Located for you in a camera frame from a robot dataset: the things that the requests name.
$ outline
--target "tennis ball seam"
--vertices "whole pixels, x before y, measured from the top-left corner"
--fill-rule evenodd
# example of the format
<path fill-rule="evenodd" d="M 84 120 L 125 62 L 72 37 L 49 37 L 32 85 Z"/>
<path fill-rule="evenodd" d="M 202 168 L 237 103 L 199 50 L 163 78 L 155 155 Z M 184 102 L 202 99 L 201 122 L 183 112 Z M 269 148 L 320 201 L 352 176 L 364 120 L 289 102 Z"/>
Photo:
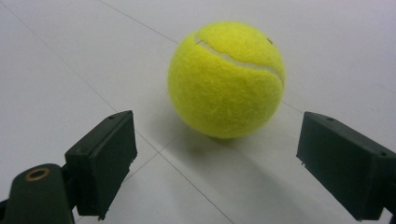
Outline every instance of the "tennis ball seam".
<path fill-rule="evenodd" d="M 220 53 L 220 52 L 216 51 L 215 49 L 213 49 L 212 47 L 210 47 L 208 44 L 206 44 L 206 42 L 204 40 L 202 40 L 202 39 L 200 39 L 198 37 L 198 34 L 195 34 L 194 41 L 195 41 L 196 44 L 198 44 L 201 47 L 207 49 L 212 54 L 219 56 L 220 58 L 224 59 L 225 61 L 227 61 L 229 63 L 232 63 L 232 64 L 237 65 L 237 66 L 246 67 L 246 68 L 252 68 L 252 69 L 257 69 L 257 70 L 263 70 L 263 71 L 270 72 L 271 74 L 274 74 L 280 80 L 280 82 L 283 85 L 282 76 L 274 68 L 272 68 L 270 66 L 263 65 L 263 64 L 239 62 L 239 61 L 233 59 L 227 53 Z"/>

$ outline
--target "white surface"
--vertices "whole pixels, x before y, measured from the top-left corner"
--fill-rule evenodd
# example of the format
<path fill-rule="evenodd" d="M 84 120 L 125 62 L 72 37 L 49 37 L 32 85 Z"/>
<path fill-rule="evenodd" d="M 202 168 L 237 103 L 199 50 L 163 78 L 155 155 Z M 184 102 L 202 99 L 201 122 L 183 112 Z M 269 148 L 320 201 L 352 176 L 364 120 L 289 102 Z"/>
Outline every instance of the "white surface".
<path fill-rule="evenodd" d="M 303 112 L 396 149 L 392 0 L 0 2 L 0 200 L 15 175 L 63 165 L 79 138 L 127 109 L 139 154 L 105 223 L 356 223 L 295 158 Z M 177 43 L 223 20 L 271 36 L 288 76 L 276 115 L 233 141 L 188 128 L 166 90 Z"/>

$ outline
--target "yellow tennis ball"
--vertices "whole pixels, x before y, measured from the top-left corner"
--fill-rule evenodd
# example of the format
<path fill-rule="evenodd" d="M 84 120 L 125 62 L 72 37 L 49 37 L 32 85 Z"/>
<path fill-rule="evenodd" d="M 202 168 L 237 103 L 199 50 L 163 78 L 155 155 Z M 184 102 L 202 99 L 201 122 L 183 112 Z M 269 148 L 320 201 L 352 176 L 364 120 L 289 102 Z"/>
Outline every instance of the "yellow tennis ball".
<path fill-rule="evenodd" d="M 259 30 L 240 22 L 208 24 L 188 35 L 172 59 L 171 101 L 193 129 L 234 138 L 276 112 L 285 86 L 282 57 Z"/>

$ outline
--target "white floor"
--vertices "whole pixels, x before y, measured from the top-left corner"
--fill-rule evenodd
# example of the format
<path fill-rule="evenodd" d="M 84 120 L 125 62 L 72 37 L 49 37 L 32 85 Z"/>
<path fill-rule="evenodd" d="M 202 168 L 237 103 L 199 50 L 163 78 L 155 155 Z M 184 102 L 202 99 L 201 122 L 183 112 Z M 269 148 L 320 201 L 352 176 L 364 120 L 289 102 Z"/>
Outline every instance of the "white floor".
<path fill-rule="evenodd" d="M 187 127 L 166 89 L 177 44 L 224 20 L 268 34 L 288 76 L 276 115 L 233 141 Z M 139 154 L 104 223 L 356 223 L 295 157 L 303 113 L 396 150 L 395 71 L 394 0 L 0 0 L 0 200 L 132 109 Z"/>

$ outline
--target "screw hole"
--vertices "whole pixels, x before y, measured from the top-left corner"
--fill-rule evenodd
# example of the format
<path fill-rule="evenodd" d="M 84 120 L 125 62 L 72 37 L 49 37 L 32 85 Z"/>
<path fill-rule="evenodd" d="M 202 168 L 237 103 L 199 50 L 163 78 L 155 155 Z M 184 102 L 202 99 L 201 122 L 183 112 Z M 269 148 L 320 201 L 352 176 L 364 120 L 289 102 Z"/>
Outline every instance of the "screw hole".
<path fill-rule="evenodd" d="M 26 175 L 25 179 L 27 181 L 37 181 L 39 179 L 46 177 L 49 173 L 50 173 L 49 168 L 38 168 L 29 172 L 29 174 Z"/>

